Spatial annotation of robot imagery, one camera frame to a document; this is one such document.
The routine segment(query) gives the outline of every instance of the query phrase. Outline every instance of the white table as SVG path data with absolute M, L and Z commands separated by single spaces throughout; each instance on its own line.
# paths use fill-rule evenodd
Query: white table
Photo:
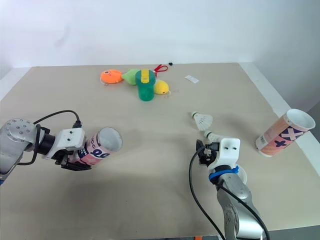
M 320 178 L 299 146 L 294 143 L 273 158 L 254 148 L 256 137 L 277 119 L 274 111 L 282 114 L 283 109 L 273 111 L 255 87 L 259 81 L 254 85 L 244 72 L 245 64 L 243 68 L 237 63 L 176 64 L 159 74 L 172 95 L 150 102 L 139 100 L 136 87 L 125 82 L 106 87 L 99 82 L 105 69 L 125 72 L 133 67 L 154 68 L 35 67 L 2 99 L 1 125 L 14 117 L 34 121 L 73 109 L 88 136 L 102 127 L 115 127 L 123 147 L 89 171 L 61 169 L 41 157 L 31 166 L 17 167 L 0 189 L 1 239 L 216 234 L 189 190 L 189 161 L 196 139 L 204 139 L 189 116 L 194 110 L 213 115 L 211 129 L 217 134 L 241 139 L 238 162 L 248 174 L 253 203 L 269 230 L 320 224 L 320 209 L 315 207 Z M 186 75 L 200 82 L 193 84 L 184 79 Z M 72 115 L 64 114 L 42 125 L 58 133 L 73 122 Z M 23 160 L 30 157 L 25 153 Z M 200 202 L 223 230 L 222 210 L 207 169 L 196 164 L 193 179 Z

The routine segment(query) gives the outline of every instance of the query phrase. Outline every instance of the black cable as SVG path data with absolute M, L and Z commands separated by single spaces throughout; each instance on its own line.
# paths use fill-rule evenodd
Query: black cable
M 207 214 L 207 212 L 201 206 L 200 202 L 198 201 L 198 199 L 196 197 L 196 194 L 194 192 L 194 187 L 192 185 L 192 166 L 193 166 L 194 160 L 195 160 L 196 156 L 198 155 L 198 153 L 200 153 L 205 148 L 206 148 L 205 145 L 200 147 L 191 158 L 190 165 L 189 165 L 189 185 L 190 185 L 190 190 L 191 190 L 193 199 L 194 199 L 195 203 L 198 205 L 198 207 L 200 208 L 201 212 L 205 215 L 205 217 L 209 220 L 209 222 L 214 226 L 214 228 L 219 233 L 219 235 L 222 238 L 222 240 L 226 240 L 225 236 L 220 231 L 219 227 L 215 224 L 215 222 L 211 219 L 211 217 Z
M 251 208 L 249 207 L 244 201 L 242 201 L 239 197 L 237 197 L 235 194 L 233 194 L 231 191 L 229 191 L 228 189 L 226 189 L 224 186 L 222 185 L 218 185 L 218 188 L 222 189 L 223 191 L 225 191 L 226 193 L 228 193 L 230 196 L 232 196 L 234 199 L 236 199 L 239 203 L 241 203 L 254 217 L 255 219 L 259 222 L 260 226 L 263 228 L 263 231 L 265 233 L 266 236 L 266 240 L 270 240 L 270 235 L 269 235 L 269 231 L 265 225 L 265 223 L 262 221 L 262 219 L 259 217 L 259 215 Z
M 57 112 L 54 112 L 54 113 L 51 113 L 47 116 L 44 116 L 43 118 L 40 118 L 39 120 L 35 121 L 33 124 L 37 124 L 37 123 L 40 123 L 41 121 L 45 120 L 45 119 L 48 119 L 54 115 L 57 115 L 57 114 L 62 114 L 62 113 L 73 113 L 76 117 L 76 120 L 80 122 L 80 118 L 79 118 L 79 115 L 75 112 L 75 111 L 72 111 L 72 110 L 62 110 L 62 111 L 57 111 Z
M 40 132 L 41 132 L 41 126 L 40 124 L 37 124 L 36 126 L 36 136 L 35 136 L 35 143 L 34 143 L 34 150 L 33 150 L 33 156 L 31 161 L 29 162 L 19 162 L 17 165 L 31 165 L 35 162 L 37 154 L 38 154 L 38 148 L 39 148 L 39 140 L 40 140 Z

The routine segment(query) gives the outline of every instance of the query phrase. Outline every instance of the green cup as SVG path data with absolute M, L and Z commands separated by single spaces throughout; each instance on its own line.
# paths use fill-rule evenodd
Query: green cup
M 156 76 L 153 71 L 142 69 L 135 74 L 135 82 L 138 87 L 138 95 L 142 101 L 150 101 L 155 96 L 154 85 Z

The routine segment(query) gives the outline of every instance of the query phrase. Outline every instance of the white feathers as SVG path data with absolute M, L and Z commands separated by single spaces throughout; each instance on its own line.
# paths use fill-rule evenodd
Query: white feathers
M 210 128 L 214 118 L 211 115 L 201 114 L 194 111 L 191 114 L 192 118 L 195 120 L 196 126 L 200 131 L 205 131 Z

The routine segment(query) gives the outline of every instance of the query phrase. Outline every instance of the pink paper cup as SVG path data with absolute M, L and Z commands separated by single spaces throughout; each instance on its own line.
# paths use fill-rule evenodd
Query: pink paper cup
M 75 152 L 69 160 L 71 163 L 95 165 L 122 147 L 120 133 L 112 127 L 104 127 L 89 138 L 84 148 Z
M 272 157 L 315 126 L 316 122 L 309 114 L 290 109 L 258 137 L 255 141 L 256 149 L 262 155 Z

